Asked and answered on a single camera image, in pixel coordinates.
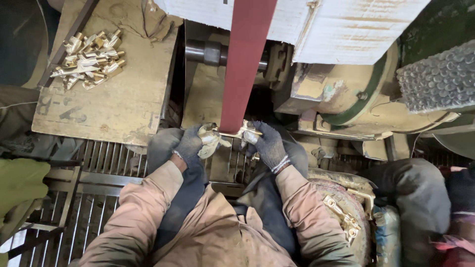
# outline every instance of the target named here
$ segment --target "green cloth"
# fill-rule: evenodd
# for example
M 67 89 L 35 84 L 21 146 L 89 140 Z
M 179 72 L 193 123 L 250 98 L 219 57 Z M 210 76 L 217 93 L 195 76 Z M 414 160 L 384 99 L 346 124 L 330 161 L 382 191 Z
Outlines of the green cloth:
M 30 159 L 0 159 L 0 244 L 21 227 L 48 192 L 43 178 L 50 166 Z

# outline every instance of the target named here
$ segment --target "pink cloth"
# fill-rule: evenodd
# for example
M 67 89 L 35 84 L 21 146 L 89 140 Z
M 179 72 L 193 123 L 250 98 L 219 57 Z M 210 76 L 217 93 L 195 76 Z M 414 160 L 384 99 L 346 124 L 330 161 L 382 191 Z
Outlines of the pink cloth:
M 126 185 L 121 206 L 91 242 L 80 266 L 143 266 L 157 228 L 183 182 L 170 161 L 143 182 Z M 302 255 L 320 266 L 358 266 L 339 223 L 325 210 L 315 187 L 293 167 L 276 178 L 288 224 Z M 148 259 L 152 266 L 295 266 L 287 251 L 262 228 L 254 208 L 237 216 L 221 193 L 205 189 L 176 237 Z

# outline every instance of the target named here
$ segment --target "polished brass part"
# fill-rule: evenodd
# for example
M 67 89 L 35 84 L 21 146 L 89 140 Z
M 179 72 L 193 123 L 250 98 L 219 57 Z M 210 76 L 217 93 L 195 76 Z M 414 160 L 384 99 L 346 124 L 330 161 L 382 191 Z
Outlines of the polished brass part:
M 213 130 L 219 132 L 219 128 L 216 126 L 216 124 L 214 124 Z M 242 126 L 241 126 L 241 128 L 239 129 L 239 131 L 237 133 L 230 134 L 230 133 L 221 133 L 221 132 L 219 132 L 219 134 L 222 135 L 222 136 L 229 136 L 229 137 L 235 137 L 235 138 L 241 138 L 242 139 L 242 135 L 245 131 L 253 132 L 253 133 L 255 133 L 259 136 L 262 135 L 262 133 L 260 131 L 255 129 L 255 127 L 252 125 L 252 122 L 249 122 L 247 120 L 242 120 Z
M 65 40 L 67 56 L 62 66 L 56 67 L 51 77 L 61 76 L 63 87 L 70 90 L 78 80 L 83 80 L 86 90 L 99 85 L 123 71 L 126 61 L 120 59 L 124 51 L 116 51 L 122 43 L 121 30 L 106 35 L 104 31 L 86 37 L 81 32 Z
M 127 62 L 123 59 L 117 60 L 116 62 L 119 65 L 119 67 L 124 67 L 127 64 Z
M 121 35 L 122 31 L 120 30 L 115 31 L 114 33 L 109 33 L 107 35 L 107 39 L 104 40 L 104 47 L 118 49 L 119 46 L 122 44 L 122 40 L 120 39 Z
M 326 196 L 323 199 L 323 203 L 337 215 L 343 217 L 343 231 L 345 233 L 346 240 L 351 246 L 355 237 L 358 235 L 358 232 L 361 230 L 358 221 L 349 212 L 346 213 L 330 196 Z
M 84 41 L 84 38 L 85 38 L 85 36 L 84 36 L 84 34 L 82 34 L 82 32 L 76 33 L 76 35 L 74 35 L 74 37 L 78 38 L 81 41 Z
M 107 74 L 107 77 L 112 78 L 122 72 L 122 68 L 117 62 L 112 62 L 102 67 L 102 72 Z
M 110 62 L 110 60 L 108 60 L 106 57 L 96 57 L 96 60 L 99 65 L 107 64 Z
M 63 41 L 63 45 L 66 47 L 66 53 L 68 55 L 77 53 L 81 49 L 82 44 L 83 42 L 81 41 L 81 39 L 75 36 L 71 36 L 69 38 L 69 41 Z
M 115 32 L 113 34 L 120 38 L 120 37 L 122 37 L 123 32 L 121 30 L 117 29 L 117 30 L 115 30 Z
M 118 57 L 123 57 L 123 56 L 125 56 L 125 51 L 124 51 L 124 50 L 119 50 L 119 51 L 117 51 L 117 56 L 118 56 Z
M 366 219 L 373 220 L 373 209 L 374 209 L 374 198 L 375 198 L 374 193 L 366 194 L 353 188 L 347 188 L 346 190 L 348 191 L 348 193 L 364 198 L 364 214 L 366 215 Z
M 94 80 L 96 82 L 98 82 L 102 79 L 107 79 L 108 78 L 106 73 L 100 72 L 100 71 L 93 71 L 92 75 L 94 76 Z

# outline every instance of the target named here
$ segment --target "cardboard box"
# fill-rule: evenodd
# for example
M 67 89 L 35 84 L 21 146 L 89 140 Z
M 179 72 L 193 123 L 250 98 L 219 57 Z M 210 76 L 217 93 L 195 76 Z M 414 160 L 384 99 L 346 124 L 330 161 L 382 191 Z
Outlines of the cardboard box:
M 154 0 L 166 13 L 230 30 L 234 0 Z M 372 65 L 430 0 L 278 0 L 267 39 L 294 62 Z

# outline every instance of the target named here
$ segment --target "abrasive belt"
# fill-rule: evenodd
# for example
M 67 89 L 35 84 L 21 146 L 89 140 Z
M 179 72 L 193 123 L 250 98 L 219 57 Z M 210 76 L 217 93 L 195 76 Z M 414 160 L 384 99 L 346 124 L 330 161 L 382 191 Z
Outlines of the abrasive belt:
M 236 133 L 244 118 L 277 0 L 235 0 L 220 132 Z

